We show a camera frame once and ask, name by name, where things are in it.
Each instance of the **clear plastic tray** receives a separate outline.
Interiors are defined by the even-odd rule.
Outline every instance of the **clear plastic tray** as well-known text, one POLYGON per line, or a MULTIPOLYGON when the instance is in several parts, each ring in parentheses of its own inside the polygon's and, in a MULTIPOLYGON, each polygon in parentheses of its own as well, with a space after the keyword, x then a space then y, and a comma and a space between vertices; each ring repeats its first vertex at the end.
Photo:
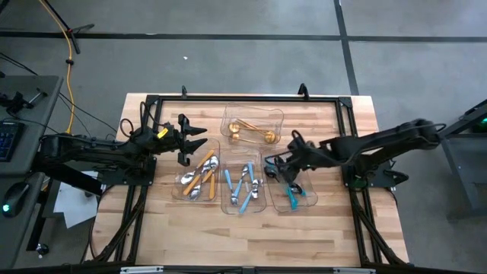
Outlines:
POLYGON ((206 141, 205 144, 199 147, 193 155, 189 155, 188 157, 191 160, 191 163, 188 167, 183 167, 179 165, 180 168, 176 172, 174 187, 172 189, 171 195, 175 199, 194 201, 194 202, 205 202, 205 201, 211 201, 215 199, 215 197, 218 195, 217 189, 218 189, 218 182, 220 180, 220 164, 221 164, 220 143, 216 139, 208 139, 208 141, 206 141), (194 187, 191 187, 191 183, 195 180, 195 178, 198 175, 200 175, 199 179, 195 181, 194 186, 198 186, 201 182, 201 179, 204 179, 204 177, 201 176, 203 167, 199 167, 198 169, 196 169, 196 167, 202 160, 204 160, 205 156, 207 156, 207 154, 211 150, 213 150, 212 156, 216 156, 218 158, 218 166, 214 167, 212 170, 207 171, 205 175, 211 172, 215 178, 215 183, 213 184, 212 187, 212 175, 209 175, 208 179, 204 183, 201 183, 199 196, 197 196, 196 199, 192 199, 190 194, 194 190, 194 187), (193 176, 193 179, 192 180, 185 179, 187 183, 183 184, 182 179, 184 175, 194 170, 196 170, 196 172, 193 176))
POLYGON ((249 214, 261 212, 267 206, 266 194, 263 186, 263 169, 261 163, 261 155, 255 148, 229 148, 228 150, 221 150, 221 210, 226 214, 249 214), (232 193, 238 188, 238 183, 242 177, 244 166, 247 168, 249 164, 252 165, 253 179, 258 180, 259 183, 252 184, 250 172, 246 174, 240 185, 238 196, 236 196, 238 203, 232 204, 232 193), (232 190, 230 190, 226 170, 230 175, 232 190), (257 192, 257 197, 252 195, 253 187, 257 192), (243 210, 243 205, 248 198, 247 207, 243 210))
MULTIPOLYGON (((276 166, 273 164, 268 164, 265 161, 265 158, 270 155, 276 155, 279 153, 283 153, 287 150, 287 148, 277 148, 277 149, 269 149, 263 152, 262 163, 263 169, 266 166, 269 166, 273 170, 277 170, 276 166)), ((285 160, 291 154, 284 154, 280 157, 285 160)), ((307 171, 300 171, 294 183, 299 185, 303 190, 302 194, 292 193, 288 187, 288 184, 284 181, 282 175, 279 175, 276 178, 271 178, 266 176, 264 172, 264 181, 267 183, 269 187, 269 193, 272 199, 272 203, 274 205, 275 210, 278 212, 292 212, 295 210, 299 210, 299 208, 314 206, 318 202, 318 195, 313 190, 313 185, 311 184, 310 177, 307 171)))
POLYGON ((225 107, 220 132, 235 145, 253 143, 274 145, 281 140, 284 113, 229 103, 225 107))

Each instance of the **concrete floor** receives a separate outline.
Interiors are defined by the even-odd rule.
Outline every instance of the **concrete floor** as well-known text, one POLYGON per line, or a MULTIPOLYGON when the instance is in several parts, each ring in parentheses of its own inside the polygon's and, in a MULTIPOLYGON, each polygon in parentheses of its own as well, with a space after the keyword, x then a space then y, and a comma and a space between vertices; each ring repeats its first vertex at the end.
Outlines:
MULTIPOLYGON (((97 32, 339 34, 333 0, 52 0, 74 27, 97 32)), ((342 0, 349 35, 487 36, 483 0, 342 0)), ((36 1, 14 1, 0 30, 57 31, 36 1)), ((252 40, 81 40, 72 87, 77 105, 116 126, 128 92, 179 91, 293 94, 304 82, 313 94, 350 94, 340 42, 252 40)), ((418 117, 453 123, 485 99, 485 43, 350 43, 361 95, 371 95, 381 129, 418 117)), ((64 40, 0 38, 0 52, 42 75, 65 75, 64 40)), ((0 60, 0 70, 26 72, 0 60)), ((109 129, 84 114, 91 134, 109 129)), ((56 105, 50 126, 64 130, 67 108, 56 105)), ((74 132, 83 132, 75 124, 74 132)), ((409 258, 417 266, 487 272, 487 221, 449 223, 464 204, 443 151, 397 158, 409 174, 398 187, 409 258)), ((21 254, 17 267, 79 262, 86 222, 66 230, 49 224, 41 260, 21 254)))

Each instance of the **computer mouse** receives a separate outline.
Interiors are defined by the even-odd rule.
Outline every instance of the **computer mouse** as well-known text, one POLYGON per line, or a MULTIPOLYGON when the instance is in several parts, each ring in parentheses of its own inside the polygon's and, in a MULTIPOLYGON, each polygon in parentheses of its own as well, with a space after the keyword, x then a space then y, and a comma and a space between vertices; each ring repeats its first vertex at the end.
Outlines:
POLYGON ((13 218, 22 211, 25 196, 29 192, 30 185, 20 182, 14 183, 5 193, 2 203, 2 214, 7 218, 13 218))

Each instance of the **blue handle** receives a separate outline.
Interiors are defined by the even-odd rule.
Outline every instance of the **blue handle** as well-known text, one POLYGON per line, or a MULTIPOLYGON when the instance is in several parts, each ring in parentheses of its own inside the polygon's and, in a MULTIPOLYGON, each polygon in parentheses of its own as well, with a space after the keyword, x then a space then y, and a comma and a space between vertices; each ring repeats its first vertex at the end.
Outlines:
POLYGON ((249 204, 250 197, 252 196, 252 191, 249 192, 249 195, 245 198, 245 202, 243 202, 242 207, 239 210, 240 214, 243 214, 245 212, 245 209, 247 209, 247 205, 249 204))
POLYGON ((232 191, 233 187, 231 186, 230 173, 228 172, 228 170, 225 170, 225 176, 227 177, 228 187, 230 187, 230 191, 232 191))
POLYGON ((298 200, 292 195, 291 188, 289 186, 286 187, 286 193, 289 196, 289 202, 291 203, 291 210, 295 210, 298 208, 298 200))
POLYGON ((249 174, 250 174, 250 181, 253 182, 253 168, 252 162, 249 162, 249 174))
POLYGON ((238 193, 240 192, 240 187, 242 186, 242 179, 238 181, 237 189, 235 190, 235 196, 238 198, 238 193))

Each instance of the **wooden table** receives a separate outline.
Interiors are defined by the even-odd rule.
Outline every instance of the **wooden table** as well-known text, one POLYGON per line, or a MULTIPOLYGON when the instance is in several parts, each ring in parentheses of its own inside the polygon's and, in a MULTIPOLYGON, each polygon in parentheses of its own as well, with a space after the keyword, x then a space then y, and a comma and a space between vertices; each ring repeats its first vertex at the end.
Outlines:
MULTIPOLYGON (((126 97, 122 118, 131 119, 136 128, 139 126, 139 104, 146 95, 127 94, 126 97)), ((359 135, 376 132, 377 121, 371 97, 352 97, 352 102, 359 135)), ((208 129, 202 137, 219 139, 221 144, 225 144, 226 137, 220 133, 225 105, 225 102, 164 102, 161 121, 177 125, 177 115, 184 113, 192 125, 208 129)), ((279 108, 285 113, 280 145, 291 141, 293 129, 297 129, 306 140, 316 143, 338 135, 333 104, 252 102, 247 105, 279 108)), ((126 138, 119 131, 117 139, 126 138)), ((176 153, 158 156, 154 184, 149 188, 145 205, 137 264, 360 266, 349 193, 342 185, 339 168, 309 171, 319 197, 315 206, 292 213, 277 213, 267 191, 266 210, 238 216, 221 211, 219 196, 214 202, 205 203, 172 199, 173 170, 176 166, 176 153)), ((119 228, 126 192, 126 186, 116 186, 101 201, 93 234, 95 253, 101 252, 119 228)), ((378 231, 396 254, 407 261, 393 197, 382 189, 371 189, 370 192, 378 231)), ((364 236, 368 255, 372 258, 368 233, 364 236)), ((132 231, 127 237, 124 258, 131 237, 132 231)))

